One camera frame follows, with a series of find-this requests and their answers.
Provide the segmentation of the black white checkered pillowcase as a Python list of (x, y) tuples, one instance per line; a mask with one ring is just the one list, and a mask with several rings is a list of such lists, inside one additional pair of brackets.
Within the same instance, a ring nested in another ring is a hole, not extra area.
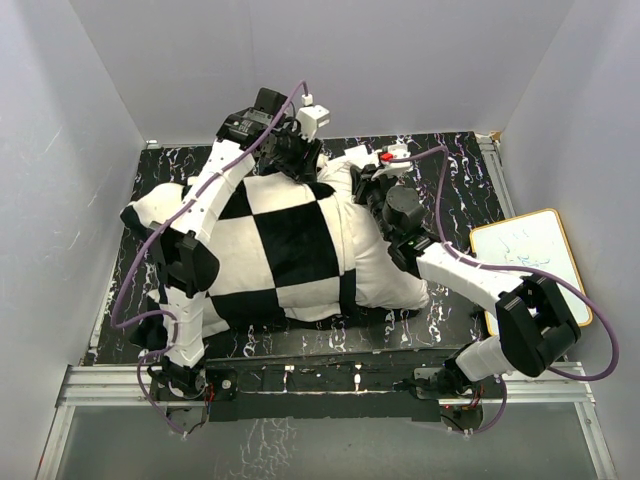
[(353, 243), (325, 183), (248, 176), (210, 240), (220, 269), (207, 293), (206, 336), (284, 318), (316, 322), (356, 308)]

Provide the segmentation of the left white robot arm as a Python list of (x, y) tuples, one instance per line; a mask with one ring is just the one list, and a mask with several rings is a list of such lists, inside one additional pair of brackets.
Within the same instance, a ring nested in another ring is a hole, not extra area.
[(167, 332), (159, 371), (151, 374), (173, 394), (203, 394), (206, 374), (202, 326), (207, 291), (220, 263), (209, 245), (213, 227), (241, 180), (265, 160), (295, 180), (311, 180), (320, 151), (318, 130), (330, 121), (305, 84), (296, 88), (300, 109), (287, 114), (291, 97), (261, 88), (253, 106), (230, 114), (215, 135), (209, 159), (180, 209), (149, 228), (149, 251), (158, 268), (159, 308)]

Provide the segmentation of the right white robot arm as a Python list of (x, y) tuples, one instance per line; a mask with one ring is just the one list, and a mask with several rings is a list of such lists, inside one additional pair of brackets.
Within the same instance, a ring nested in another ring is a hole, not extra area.
[(436, 282), (482, 307), (498, 322), (498, 334), (465, 345), (418, 388), (466, 397), (482, 380), (517, 371), (537, 377), (581, 337), (557, 283), (541, 274), (516, 277), (492, 271), (426, 229), (415, 190), (398, 184), (398, 170), (368, 164), (350, 169), (354, 201), (367, 208), (403, 272)]

